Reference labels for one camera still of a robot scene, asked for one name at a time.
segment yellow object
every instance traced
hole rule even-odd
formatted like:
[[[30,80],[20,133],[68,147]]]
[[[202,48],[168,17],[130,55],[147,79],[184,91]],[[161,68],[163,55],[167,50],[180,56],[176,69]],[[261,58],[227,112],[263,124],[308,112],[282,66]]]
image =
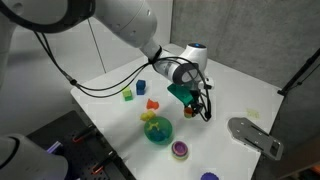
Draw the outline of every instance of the yellow object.
[[[254,110],[254,109],[248,109],[247,108],[247,117],[252,117],[255,119],[260,119],[260,114],[258,111]]]
[[[151,129],[152,129],[153,127],[156,127],[158,131],[160,130],[160,129],[159,129],[159,123],[158,123],[158,122],[156,122],[156,123],[154,123],[154,124],[149,123],[148,131],[151,131]]]
[[[141,114],[140,119],[142,121],[149,121],[154,117],[156,117],[156,114],[152,110],[148,110],[146,113]]]

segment green object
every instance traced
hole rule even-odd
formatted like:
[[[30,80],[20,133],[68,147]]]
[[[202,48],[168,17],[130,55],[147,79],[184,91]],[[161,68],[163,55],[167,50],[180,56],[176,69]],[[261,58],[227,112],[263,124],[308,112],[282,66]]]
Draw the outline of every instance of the green object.
[[[122,95],[125,101],[131,101],[133,99],[132,92],[129,86],[122,90]]]
[[[193,102],[193,97],[188,88],[171,84],[167,87],[168,91],[171,92],[176,98],[178,98],[185,106],[188,106]]]
[[[164,117],[156,116],[144,125],[147,138],[159,145],[170,144],[173,140],[173,129],[170,121]]]

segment white tabletop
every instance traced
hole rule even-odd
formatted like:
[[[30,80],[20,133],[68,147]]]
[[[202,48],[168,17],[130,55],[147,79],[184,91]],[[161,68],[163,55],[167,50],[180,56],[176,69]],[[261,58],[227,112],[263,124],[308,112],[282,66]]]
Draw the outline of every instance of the white tabletop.
[[[172,44],[164,48],[174,54],[183,51]],[[92,88],[113,85],[145,62],[145,57],[139,58],[84,85]],[[283,96],[277,94],[279,88],[211,60],[206,75],[215,81],[215,89],[210,91],[213,117],[209,122],[200,116],[185,119],[182,103],[166,89],[171,83],[152,67],[137,78],[147,82],[144,96],[135,95],[136,81],[130,86],[134,94],[132,101],[125,102],[122,94],[107,99],[88,97],[78,89],[73,89],[71,94],[138,180],[197,180],[206,172],[215,173],[223,180],[251,179],[260,153],[233,140],[227,122],[231,117],[247,117],[270,132]],[[139,118],[146,112],[148,98],[159,102],[156,114],[171,121],[174,141],[188,145],[187,160],[174,159],[170,145],[156,145],[145,137],[144,122]]]

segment blue block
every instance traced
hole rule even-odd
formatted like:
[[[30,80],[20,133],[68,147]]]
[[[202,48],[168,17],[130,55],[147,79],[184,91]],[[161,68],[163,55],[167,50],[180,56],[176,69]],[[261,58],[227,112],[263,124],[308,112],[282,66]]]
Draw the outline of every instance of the blue block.
[[[146,81],[144,80],[138,80],[137,84],[136,84],[136,88],[137,90],[144,90],[146,88]]]
[[[144,95],[144,90],[137,89],[137,95]]]

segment black stand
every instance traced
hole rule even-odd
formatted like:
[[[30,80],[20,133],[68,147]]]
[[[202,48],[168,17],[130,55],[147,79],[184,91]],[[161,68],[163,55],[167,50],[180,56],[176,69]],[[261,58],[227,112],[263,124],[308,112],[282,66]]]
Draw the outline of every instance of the black stand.
[[[320,56],[320,49],[310,57],[307,62],[301,67],[301,69],[290,79],[290,81],[284,86],[282,90],[278,91],[278,94],[286,96],[294,83],[310,68],[310,66],[317,60]]]

